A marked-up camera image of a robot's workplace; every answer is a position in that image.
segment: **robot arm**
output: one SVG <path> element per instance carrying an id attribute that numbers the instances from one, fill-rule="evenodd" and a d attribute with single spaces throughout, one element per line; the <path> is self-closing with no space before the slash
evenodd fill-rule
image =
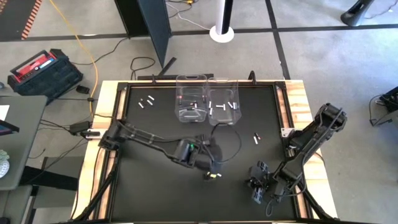
<path id="1" fill-rule="evenodd" d="M 172 162 L 188 168 L 198 168 L 205 171 L 205 180 L 211 180 L 219 175 L 222 160 L 220 147 L 214 138 L 204 134 L 192 137 L 165 139 L 155 134 L 148 133 L 133 125 L 117 120 L 105 132 L 99 142 L 99 147 L 106 150 L 118 150 L 124 141 L 134 141 L 156 151 L 163 152 Z M 176 143 L 175 150 L 169 154 L 161 144 Z"/>
<path id="2" fill-rule="evenodd" d="M 319 109 L 314 121 L 305 129 L 292 131 L 287 137 L 287 149 L 295 150 L 293 157 L 281 162 L 272 173 L 261 161 L 250 167 L 250 179 L 246 182 L 253 189 L 253 200 L 261 203 L 266 192 L 271 193 L 271 200 L 277 202 L 283 197 L 295 196 L 289 192 L 302 181 L 304 164 L 325 141 L 344 128 L 346 121 L 346 113 L 328 103 Z"/>

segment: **black stand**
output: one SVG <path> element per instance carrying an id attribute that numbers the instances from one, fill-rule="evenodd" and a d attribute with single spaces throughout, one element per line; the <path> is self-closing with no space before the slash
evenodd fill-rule
<path id="1" fill-rule="evenodd" d="M 358 0 L 351 9 L 344 12 L 340 19 L 348 26 L 359 26 L 374 0 Z"/>
<path id="2" fill-rule="evenodd" d="M 78 188 L 78 179 L 67 175 L 43 171 L 42 169 L 25 166 L 22 173 L 21 185 L 39 185 L 57 189 L 74 190 Z"/>

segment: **concrete floor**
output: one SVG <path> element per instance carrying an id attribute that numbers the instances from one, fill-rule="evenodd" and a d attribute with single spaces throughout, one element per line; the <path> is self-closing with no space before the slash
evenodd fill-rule
<path id="1" fill-rule="evenodd" d="M 120 34 L 124 32 L 114 1 L 55 0 L 79 34 Z M 339 16 L 355 0 L 271 0 L 278 27 L 343 26 Z M 383 11 L 394 0 L 375 1 L 369 16 Z M 183 9 L 183 4 L 173 4 Z M 191 11 L 182 13 L 205 27 L 214 25 L 214 1 L 200 0 Z M 365 20 L 364 24 L 398 24 L 398 12 Z M 200 29 L 177 17 L 170 19 L 176 30 Z M 265 1 L 236 0 L 231 26 L 239 29 L 270 28 Z M 30 36 L 71 35 L 67 27 L 44 1 Z M 349 121 L 343 133 L 336 134 L 322 147 L 326 160 L 331 191 L 338 216 L 357 222 L 395 223 L 398 202 L 398 131 L 391 124 L 373 128 L 369 124 L 368 103 L 372 96 L 385 93 L 398 84 L 398 30 L 340 30 L 318 32 L 284 32 L 280 38 L 292 79 L 304 80 L 313 113 L 331 102 L 342 106 Z M 98 58 L 113 49 L 119 39 L 84 40 L 83 43 Z M 62 49 L 71 61 L 88 63 L 89 60 L 74 40 L 46 42 L 0 43 L 0 82 L 6 83 L 9 70 L 30 55 L 50 48 Z M 131 59 L 137 56 L 156 58 L 149 38 L 123 41 L 114 54 L 97 63 L 99 86 L 103 80 L 125 80 L 130 77 Z M 208 35 L 174 36 L 170 39 L 166 61 L 176 57 L 168 74 L 214 73 L 217 77 L 246 78 L 255 70 L 261 79 L 283 79 L 274 36 L 272 33 L 236 34 L 228 44 L 216 44 Z M 148 61 L 138 61 L 136 66 Z M 82 85 L 93 87 L 92 66 L 79 66 L 85 74 Z M 157 62 L 138 75 L 157 74 Z M 2 95 L 15 95 L 10 89 Z M 74 91 L 64 98 L 86 98 Z M 373 107 L 376 114 L 383 110 Z M 85 101 L 57 100 L 46 107 L 44 119 L 58 124 L 70 124 L 89 115 Z M 28 165 L 40 167 L 44 156 L 56 157 L 71 148 L 79 138 L 63 131 L 38 132 L 31 156 L 47 150 Z M 70 156 L 83 156 L 85 148 Z M 65 221 L 71 207 L 41 209 L 34 223 Z"/>

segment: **wooden frame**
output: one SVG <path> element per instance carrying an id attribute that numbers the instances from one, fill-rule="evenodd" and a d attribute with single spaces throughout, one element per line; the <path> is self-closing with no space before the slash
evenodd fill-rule
<path id="1" fill-rule="evenodd" d="M 118 84 L 120 82 L 151 83 L 152 81 L 104 81 L 102 83 L 101 92 L 98 98 L 98 103 L 95 111 L 96 114 L 101 114 L 103 116 L 113 115 L 116 93 L 118 89 Z M 167 83 L 174 81 L 159 80 L 157 82 Z M 239 82 L 251 82 L 251 80 L 239 80 Z M 290 105 L 289 108 L 285 107 L 285 101 L 282 94 L 283 90 L 280 88 L 277 90 L 284 127 L 289 127 L 289 122 L 288 122 L 289 114 L 292 115 L 293 125 L 297 129 L 302 129 L 312 122 L 312 114 L 310 111 L 310 107 L 308 105 L 307 94 L 305 92 L 303 81 L 258 80 L 258 82 L 285 83 L 287 99 Z M 122 90 L 119 99 L 119 105 L 116 105 L 118 107 L 118 113 L 116 115 L 117 118 L 121 118 L 125 96 L 126 96 L 126 91 Z M 93 121 L 93 128 L 107 129 L 110 123 L 111 123 L 110 118 L 95 116 Z M 84 208 L 90 202 L 92 196 L 94 196 L 94 194 L 96 193 L 98 189 L 98 184 L 101 179 L 102 169 L 106 168 L 108 174 L 113 164 L 114 152 L 111 152 L 108 159 L 108 166 L 103 167 L 105 151 L 101 149 L 100 152 L 98 152 L 99 150 L 98 142 L 99 140 L 91 140 L 87 145 L 85 160 L 83 162 L 83 168 L 81 170 L 80 182 L 78 186 L 79 197 L 75 199 L 74 206 L 76 206 L 76 212 L 73 218 L 79 216 L 79 214 L 84 210 Z M 314 196 L 315 200 L 323 207 L 323 209 L 329 215 L 337 217 L 335 204 L 333 201 L 333 197 L 331 195 L 331 190 L 328 182 L 328 177 L 322 160 L 316 156 L 311 157 L 310 160 L 304 166 L 304 171 L 307 181 L 307 189 L 311 191 L 311 194 Z M 108 197 L 109 197 L 109 188 L 106 190 L 106 192 L 103 195 L 101 206 L 98 212 L 98 218 L 105 218 L 106 216 L 106 206 L 108 202 Z M 306 212 L 305 201 L 302 195 L 299 195 L 297 198 L 298 198 L 298 205 L 301 217 L 306 218 L 307 212 Z"/>

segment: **transparent plastic container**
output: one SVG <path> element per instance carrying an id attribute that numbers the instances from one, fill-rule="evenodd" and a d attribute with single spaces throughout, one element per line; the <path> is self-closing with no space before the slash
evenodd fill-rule
<path id="1" fill-rule="evenodd" d="M 242 117 L 238 81 L 209 78 L 207 81 L 208 117 L 211 125 L 236 124 Z"/>
<path id="2" fill-rule="evenodd" d="M 207 77 L 179 75 L 176 78 L 175 114 L 184 123 L 199 123 L 207 115 Z"/>

